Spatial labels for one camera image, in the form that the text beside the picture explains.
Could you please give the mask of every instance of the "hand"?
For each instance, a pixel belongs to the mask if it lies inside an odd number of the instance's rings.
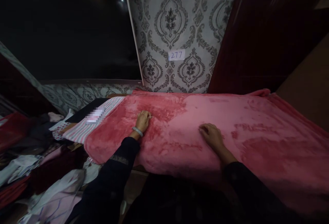
[[[152,115],[148,111],[141,111],[137,116],[137,121],[135,127],[141,132],[145,132],[148,128],[149,120],[152,118]]]
[[[232,162],[237,162],[234,155],[225,147],[220,130],[213,124],[203,124],[199,126],[199,131],[207,144],[218,155],[219,159],[226,166]]]
[[[213,124],[202,124],[199,126],[199,131],[207,144],[218,152],[221,148],[225,148],[220,130]]]

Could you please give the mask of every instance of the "number label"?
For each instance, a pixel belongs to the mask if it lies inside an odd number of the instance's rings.
[[[185,49],[173,50],[168,52],[168,60],[184,60],[185,59]]]

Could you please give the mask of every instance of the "person's right hand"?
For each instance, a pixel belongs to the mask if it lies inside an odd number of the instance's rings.
[[[152,115],[148,111],[141,111],[137,116],[137,121],[135,127],[139,129],[142,133],[148,128],[149,120],[152,118]]]
[[[207,123],[199,126],[199,131],[207,144],[215,151],[225,148],[220,130],[213,124]]]

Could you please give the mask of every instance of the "wall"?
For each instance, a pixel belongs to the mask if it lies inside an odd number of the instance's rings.
[[[233,0],[129,0],[142,64],[144,90],[206,93]],[[184,61],[168,51],[185,49]],[[41,85],[0,42],[3,54],[63,114],[95,97],[131,93],[136,86]]]
[[[329,132],[329,34],[278,88],[277,94]]]

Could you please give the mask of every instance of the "wallpaper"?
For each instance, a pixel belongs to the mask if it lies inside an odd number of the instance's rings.
[[[144,87],[153,92],[206,93],[233,0],[129,0]],[[185,49],[185,60],[168,51]],[[118,84],[41,85],[0,42],[3,54],[62,114],[94,98],[131,93]]]

